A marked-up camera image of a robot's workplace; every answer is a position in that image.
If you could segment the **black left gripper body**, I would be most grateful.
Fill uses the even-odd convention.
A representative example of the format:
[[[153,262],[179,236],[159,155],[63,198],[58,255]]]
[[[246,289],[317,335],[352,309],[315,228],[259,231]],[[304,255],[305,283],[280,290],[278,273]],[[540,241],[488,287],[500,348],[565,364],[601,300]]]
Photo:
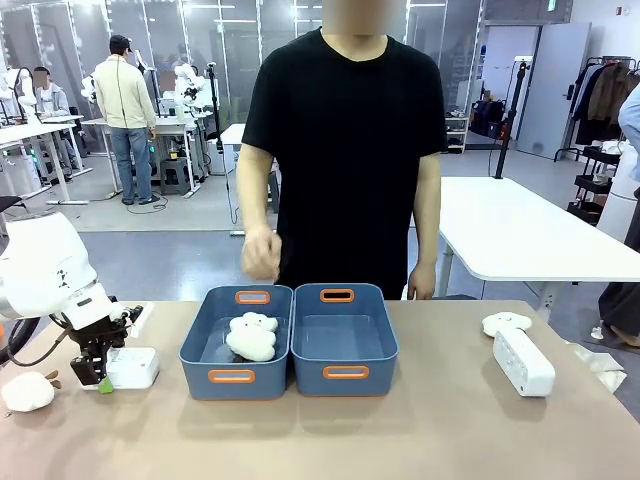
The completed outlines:
[[[78,345],[74,361],[100,361],[110,348],[123,348],[127,332],[127,310],[99,319],[82,329],[68,326],[67,336]]]

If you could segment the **person's right forearm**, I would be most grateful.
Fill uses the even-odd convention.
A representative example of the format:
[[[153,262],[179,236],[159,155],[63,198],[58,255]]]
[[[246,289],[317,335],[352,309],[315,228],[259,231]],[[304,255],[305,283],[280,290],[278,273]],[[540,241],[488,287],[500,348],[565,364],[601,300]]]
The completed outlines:
[[[246,237],[267,237],[272,234],[267,220],[267,187],[273,156],[268,152],[243,144],[237,165],[237,189],[240,212]]]

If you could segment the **white square digital clock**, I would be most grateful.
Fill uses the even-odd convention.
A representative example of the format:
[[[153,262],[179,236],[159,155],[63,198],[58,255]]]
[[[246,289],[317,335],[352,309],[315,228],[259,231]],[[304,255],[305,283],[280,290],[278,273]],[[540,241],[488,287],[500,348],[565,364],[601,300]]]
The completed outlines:
[[[107,358],[108,375],[114,391],[148,389],[159,373],[159,355],[151,347],[110,348]],[[97,386],[81,388],[98,391]]]

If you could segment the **person's right hand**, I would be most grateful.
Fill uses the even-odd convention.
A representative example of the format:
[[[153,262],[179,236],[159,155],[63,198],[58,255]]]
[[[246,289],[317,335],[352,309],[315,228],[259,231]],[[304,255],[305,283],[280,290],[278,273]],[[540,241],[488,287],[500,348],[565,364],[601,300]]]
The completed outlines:
[[[280,273],[282,241],[269,226],[252,227],[245,231],[241,266],[254,280],[275,281]]]

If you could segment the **white plush with brown stem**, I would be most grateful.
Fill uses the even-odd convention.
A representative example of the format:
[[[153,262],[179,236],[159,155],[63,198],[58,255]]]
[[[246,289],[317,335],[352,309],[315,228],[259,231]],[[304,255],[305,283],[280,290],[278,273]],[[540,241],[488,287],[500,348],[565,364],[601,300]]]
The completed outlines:
[[[60,388],[59,372],[47,375],[29,371],[18,375],[0,388],[0,397],[11,412],[29,413],[51,404]]]

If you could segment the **white cloud bear plush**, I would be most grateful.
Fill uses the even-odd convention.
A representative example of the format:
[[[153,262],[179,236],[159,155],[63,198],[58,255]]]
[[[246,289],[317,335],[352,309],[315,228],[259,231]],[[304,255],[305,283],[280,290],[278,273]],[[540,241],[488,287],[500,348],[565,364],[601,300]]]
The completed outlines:
[[[247,312],[229,321],[225,343],[237,356],[250,362],[269,362],[275,356],[278,320]]]

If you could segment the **grey step stool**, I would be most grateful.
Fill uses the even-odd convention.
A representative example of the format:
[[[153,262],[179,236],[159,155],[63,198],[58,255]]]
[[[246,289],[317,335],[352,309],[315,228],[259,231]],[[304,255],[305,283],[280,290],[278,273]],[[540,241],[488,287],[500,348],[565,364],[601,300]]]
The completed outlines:
[[[191,163],[186,157],[165,159],[160,162],[160,190],[163,195],[191,197],[199,185],[190,170]]]

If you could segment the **white background desk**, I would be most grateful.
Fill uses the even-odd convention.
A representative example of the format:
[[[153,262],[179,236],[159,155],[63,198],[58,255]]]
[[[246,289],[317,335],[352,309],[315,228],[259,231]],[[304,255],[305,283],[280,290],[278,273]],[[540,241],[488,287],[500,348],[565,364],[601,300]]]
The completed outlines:
[[[61,152],[65,158],[68,157],[61,137],[61,133],[66,131],[70,137],[78,166],[76,170],[71,170],[71,177],[76,178],[92,171],[92,168],[84,166],[74,135],[75,122],[83,118],[83,115],[67,115],[45,118],[40,123],[6,125],[0,128],[0,153],[14,147],[33,149],[38,171],[45,178],[45,185],[40,190],[26,195],[25,199],[44,193],[51,188],[50,172],[45,166],[45,161],[49,160],[53,163],[53,172],[56,174],[62,199],[47,200],[46,204],[52,206],[85,206],[90,204],[90,200],[71,199],[58,155],[58,152]]]

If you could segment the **black light stand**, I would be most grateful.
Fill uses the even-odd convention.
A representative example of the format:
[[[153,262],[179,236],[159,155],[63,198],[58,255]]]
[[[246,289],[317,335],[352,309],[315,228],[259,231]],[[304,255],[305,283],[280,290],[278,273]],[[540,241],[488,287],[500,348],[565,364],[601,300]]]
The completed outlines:
[[[206,66],[206,72],[208,74],[208,78],[210,81],[210,89],[211,89],[211,102],[212,102],[212,112],[213,112],[213,120],[215,126],[215,135],[214,135],[214,144],[217,153],[217,160],[214,162],[214,174],[215,175],[227,175],[227,168],[224,157],[224,147],[223,142],[221,140],[221,124],[220,124],[220,116],[219,116],[219,102],[218,102],[218,92],[217,92],[217,80],[215,77],[215,62],[209,62]]]

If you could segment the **person's black t-shirt torso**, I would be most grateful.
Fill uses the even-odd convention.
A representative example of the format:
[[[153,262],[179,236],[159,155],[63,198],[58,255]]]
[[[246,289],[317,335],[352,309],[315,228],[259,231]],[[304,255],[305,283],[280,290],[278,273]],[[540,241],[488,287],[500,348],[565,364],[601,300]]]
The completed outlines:
[[[272,282],[369,283],[406,298],[419,162],[445,143],[440,71],[417,49],[319,28],[272,52],[242,137],[273,156],[267,220],[282,247]]]

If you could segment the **white power strip right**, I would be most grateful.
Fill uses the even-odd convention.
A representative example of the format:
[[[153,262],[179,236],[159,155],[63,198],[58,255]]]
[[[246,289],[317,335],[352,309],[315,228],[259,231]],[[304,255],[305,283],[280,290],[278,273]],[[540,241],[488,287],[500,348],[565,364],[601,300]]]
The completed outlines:
[[[545,398],[551,394],[555,368],[523,330],[497,330],[493,356],[521,397]]]

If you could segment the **white table with white legs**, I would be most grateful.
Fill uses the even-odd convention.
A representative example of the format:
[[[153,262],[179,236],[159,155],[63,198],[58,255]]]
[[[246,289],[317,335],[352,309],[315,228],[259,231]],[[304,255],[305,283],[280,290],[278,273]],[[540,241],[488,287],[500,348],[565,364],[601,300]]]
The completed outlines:
[[[569,284],[640,282],[639,253],[508,178],[443,178],[440,233],[439,297],[454,258],[483,281],[540,284],[543,319]]]

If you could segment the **crumpled clear plastic bag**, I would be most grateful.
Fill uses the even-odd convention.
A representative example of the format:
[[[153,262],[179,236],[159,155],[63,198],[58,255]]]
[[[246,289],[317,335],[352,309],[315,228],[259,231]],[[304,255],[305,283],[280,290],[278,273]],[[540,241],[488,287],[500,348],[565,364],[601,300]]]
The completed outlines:
[[[611,393],[615,393],[627,378],[624,367],[610,354],[593,352],[577,343],[566,344]]]

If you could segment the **black trolley cart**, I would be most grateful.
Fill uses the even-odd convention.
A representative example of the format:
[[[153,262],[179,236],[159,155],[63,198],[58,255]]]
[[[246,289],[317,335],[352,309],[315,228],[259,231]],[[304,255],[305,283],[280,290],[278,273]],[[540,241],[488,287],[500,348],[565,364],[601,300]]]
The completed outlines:
[[[576,149],[576,159],[583,159],[585,165],[582,173],[574,179],[577,191],[575,198],[568,203],[569,213],[591,226],[598,224],[621,156],[622,151],[617,142],[607,148],[586,146]]]

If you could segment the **person in blue shirt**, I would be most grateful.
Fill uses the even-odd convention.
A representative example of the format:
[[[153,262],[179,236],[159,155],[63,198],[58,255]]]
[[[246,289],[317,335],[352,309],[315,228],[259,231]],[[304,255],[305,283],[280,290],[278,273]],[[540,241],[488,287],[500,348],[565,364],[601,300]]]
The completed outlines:
[[[607,217],[616,226],[626,227],[624,244],[640,253],[640,83],[632,90],[619,110],[618,123],[628,147],[622,157],[635,158],[628,178],[637,184],[634,210],[627,208],[626,217]],[[640,349],[640,282],[611,282],[598,300],[600,320],[624,344]]]

